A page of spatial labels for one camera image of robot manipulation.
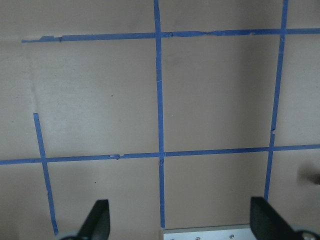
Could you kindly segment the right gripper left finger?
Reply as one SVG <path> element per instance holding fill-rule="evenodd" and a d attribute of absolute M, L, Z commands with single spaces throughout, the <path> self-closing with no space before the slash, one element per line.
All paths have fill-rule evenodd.
<path fill-rule="evenodd" d="M 108 199 L 97 200 L 76 234 L 61 236 L 59 240 L 108 240 L 111 232 Z"/>

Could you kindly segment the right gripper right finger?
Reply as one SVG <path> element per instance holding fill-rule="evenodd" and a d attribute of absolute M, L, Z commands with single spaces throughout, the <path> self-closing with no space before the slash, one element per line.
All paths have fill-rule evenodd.
<path fill-rule="evenodd" d="M 257 240 L 318 240 L 309 230 L 294 230 L 263 198 L 250 199 L 250 229 Z"/>

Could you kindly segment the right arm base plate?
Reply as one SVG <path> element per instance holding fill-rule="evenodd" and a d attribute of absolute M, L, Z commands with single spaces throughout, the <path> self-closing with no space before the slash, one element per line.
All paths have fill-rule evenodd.
<path fill-rule="evenodd" d="M 255 240 L 249 224 L 176 228 L 163 231 L 164 240 Z"/>

